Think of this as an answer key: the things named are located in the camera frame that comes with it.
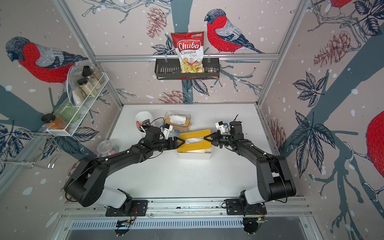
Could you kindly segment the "yellow tissue box lid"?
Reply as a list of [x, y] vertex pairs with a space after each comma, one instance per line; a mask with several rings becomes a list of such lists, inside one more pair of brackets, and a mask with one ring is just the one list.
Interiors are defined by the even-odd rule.
[[209, 136], [211, 130], [200, 130], [179, 134], [179, 139], [185, 141], [178, 149], [178, 153], [210, 149], [212, 144], [204, 137]]

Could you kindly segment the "blue tissue paper pack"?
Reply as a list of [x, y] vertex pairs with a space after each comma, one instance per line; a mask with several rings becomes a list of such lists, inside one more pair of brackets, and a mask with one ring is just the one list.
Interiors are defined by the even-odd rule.
[[175, 129], [175, 128], [172, 129], [172, 133], [177, 133], [177, 134], [187, 133], [188, 131], [189, 129]]

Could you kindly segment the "white plastic tissue box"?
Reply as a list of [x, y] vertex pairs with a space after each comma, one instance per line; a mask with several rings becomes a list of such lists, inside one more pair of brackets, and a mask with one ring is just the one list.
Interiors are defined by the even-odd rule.
[[180, 153], [177, 152], [179, 159], [182, 160], [210, 160], [212, 157], [212, 153], [213, 148]]

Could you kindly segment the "clear plastic tissue box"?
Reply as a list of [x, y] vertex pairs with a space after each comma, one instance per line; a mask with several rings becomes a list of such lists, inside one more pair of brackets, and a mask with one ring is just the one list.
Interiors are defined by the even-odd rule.
[[172, 126], [175, 133], [186, 133], [189, 131], [191, 124], [191, 115], [168, 111], [165, 114], [165, 123]]

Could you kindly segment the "bamboo tissue box lid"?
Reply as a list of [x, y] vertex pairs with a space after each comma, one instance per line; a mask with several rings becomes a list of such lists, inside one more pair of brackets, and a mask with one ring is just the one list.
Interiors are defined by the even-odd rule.
[[190, 118], [179, 115], [171, 115], [166, 118], [166, 124], [172, 125], [175, 129], [189, 129], [191, 124]]

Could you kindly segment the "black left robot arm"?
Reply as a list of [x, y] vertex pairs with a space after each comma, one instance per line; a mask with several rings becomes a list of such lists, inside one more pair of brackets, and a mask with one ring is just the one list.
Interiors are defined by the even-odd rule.
[[156, 151], [176, 150], [185, 143], [178, 137], [165, 139], [162, 135], [160, 128], [149, 127], [145, 137], [127, 150], [111, 156], [80, 160], [65, 183], [65, 195], [70, 195], [83, 207], [89, 207], [102, 196], [109, 175], [150, 159]]

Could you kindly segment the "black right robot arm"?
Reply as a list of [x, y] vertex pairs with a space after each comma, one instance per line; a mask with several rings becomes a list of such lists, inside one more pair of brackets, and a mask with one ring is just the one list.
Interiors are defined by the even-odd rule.
[[286, 203], [289, 197], [297, 194], [297, 189], [286, 158], [274, 156], [256, 147], [245, 139], [242, 123], [229, 123], [229, 133], [225, 130], [204, 137], [215, 147], [225, 147], [249, 160], [257, 169], [257, 186], [244, 190], [239, 196], [242, 207], [248, 207], [270, 201]]

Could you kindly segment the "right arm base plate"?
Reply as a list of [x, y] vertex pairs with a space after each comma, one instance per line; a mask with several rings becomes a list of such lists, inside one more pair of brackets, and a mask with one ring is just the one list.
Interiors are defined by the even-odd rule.
[[248, 216], [248, 215], [260, 215], [267, 214], [266, 206], [263, 203], [249, 205], [247, 203], [241, 203], [239, 199], [225, 199], [227, 215], [229, 216]]

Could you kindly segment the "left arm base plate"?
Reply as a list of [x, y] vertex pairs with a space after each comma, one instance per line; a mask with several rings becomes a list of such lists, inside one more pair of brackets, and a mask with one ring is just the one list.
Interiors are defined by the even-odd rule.
[[106, 217], [144, 217], [148, 208], [148, 200], [130, 200], [116, 209], [107, 207]]

